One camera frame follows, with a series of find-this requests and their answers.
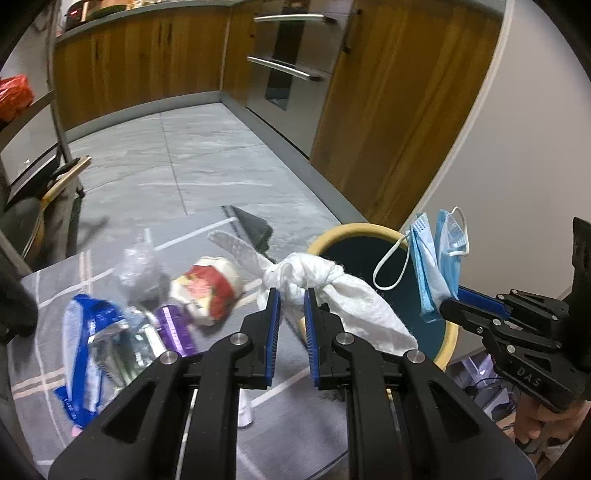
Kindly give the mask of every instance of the bucket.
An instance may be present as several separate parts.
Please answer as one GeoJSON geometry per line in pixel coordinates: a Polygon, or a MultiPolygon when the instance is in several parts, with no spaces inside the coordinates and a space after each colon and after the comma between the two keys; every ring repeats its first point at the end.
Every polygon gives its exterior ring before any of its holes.
{"type": "MultiPolygon", "coordinates": [[[[343,265],[345,273],[363,278],[372,286],[375,266],[400,237],[399,232],[381,225],[349,223],[323,233],[310,245],[308,253],[343,265]]],[[[406,260],[406,241],[400,246],[379,271],[378,285],[392,285],[398,279],[406,260]]],[[[458,327],[444,320],[425,323],[420,317],[421,301],[412,262],[413,259],[409,258],[396,288],[377,292],[417,339],[419,349],[445,370],[456,347],[458,327]]]]}

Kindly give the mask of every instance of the mask strap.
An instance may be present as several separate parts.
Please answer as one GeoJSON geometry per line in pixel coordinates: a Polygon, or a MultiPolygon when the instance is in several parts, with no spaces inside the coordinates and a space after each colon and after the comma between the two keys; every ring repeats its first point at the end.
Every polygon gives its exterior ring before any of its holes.
{"type": "Polygon", "coordinates": [[[374,281],[374,286],[378,289],[378,290],[382,290],[382,291],[387,291],[387,290],[392,290],[394,287],[396,287],[400,281],[402,280],[402,276],[404,275],[404,271],[406,270],[406,266],[408,265],[408,257],[410,256],[410,246],[408,246],[407,248],[407,259],[404,261],[404,266],[402,268],[402,271],[400,272],[400,276],[398,277],[398,280],[396,281],[396,283],[394,283],[394,285],[390,285],[389,287],[380,287],[375,279],[378,276],[378,273],[380,271],[380,269],[384,266],[384,264],[388,261],[388,258],[390,258],[392,256],[392,254],[397,250],[397,248],[400,246],[400,244],[406,240],[408,237],[410,236],[410,231],[406,232],[405,235],[403,235],[402,237],[400,237],[400,239],[398,239],[398,241],[394,244],[394,246],[388,250],[388,253],[384,255],[383,259],[381,259],[378,264],[375,267],[374,270],[374,276],[373,276],[373,281],[374,281]]]}
{"type": "Polygon", "coordinates": [[[468,254],[470,253],[470,242],[468,241],[468,224],[466,223],[466,217],[464,217],[464,213],[462,212],[462,209],[460,207],[457,207],[457,206],[454,207],[453,210],[450,212],[450,215],[453,215],[456,210],[460,214],[460,217],[462,218],[464,236],[466,237],[466,251],[464,252],[464,250],[458,250],[456,252],[449,252],[449,256],[450,257],[467,257],[468,254]]]}

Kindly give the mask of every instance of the frying pan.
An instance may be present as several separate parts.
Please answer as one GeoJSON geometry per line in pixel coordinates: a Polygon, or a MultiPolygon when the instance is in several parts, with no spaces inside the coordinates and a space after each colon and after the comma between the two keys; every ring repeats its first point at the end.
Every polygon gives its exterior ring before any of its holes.
{"type": "Polygon", "coordinates": [[[41,200],[34,197],[23,199],[0,218],[0,230],[28,265],[32,265],[41,252],[45,235],[45,209],[90,165],[90,160],[90,157],[82,157],[52,185],[41,200]]]}

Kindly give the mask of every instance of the silver bolt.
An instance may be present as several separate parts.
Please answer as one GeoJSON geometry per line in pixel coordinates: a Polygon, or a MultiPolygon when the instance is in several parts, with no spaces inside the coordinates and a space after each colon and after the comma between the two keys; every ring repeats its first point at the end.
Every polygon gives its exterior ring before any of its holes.
{"type": "Polygon", "coordinates": [[[420,350],[409,350],[407,357],[414,364],[422,364],[425,361],[425,354],[420,350]]]}
{"type": "Polygon", "coordinates": [[[164,365],[172,365],[178,360],[178,353],[174,350],[166,350],[162,355],[160,355],[160,361],[164,365]]]}
{"type": "Polygon", "coordinates": [[[246,333],[234,333],[230,337],[230,343],[232,345],[244,345],[248,341],[248,335],[246,333]]]}
{"type": "Polygon", "coordinates": [[[355,337],[349,332],[341,332],[336,336],[336,341],[341,345],[350,345],[355,340],[355,337]]]}

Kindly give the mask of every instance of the brown cabinet panel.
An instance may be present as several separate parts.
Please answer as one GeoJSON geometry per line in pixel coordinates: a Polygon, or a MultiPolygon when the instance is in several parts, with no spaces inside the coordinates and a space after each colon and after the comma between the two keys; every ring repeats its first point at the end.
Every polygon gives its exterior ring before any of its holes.
{"type": "Polygon", "coordinates": [[[58,42],[54,75],[65,129],[141,103],[219,90],[229,13],[147,12],[58,42]]]}
{"type": "Polygon", "coordinates": [[[254,50],[253,18],[261,11],[262,0],[247,0],[232,7],[222,90],[246,106],[251,63],[246,57],[254,50]]]}
{"type": "Polygon", "coordinates": [[[311,163],[370,222],[399,228],[453,145],[501,16],[447,0],[356,0],[311,163]]]}

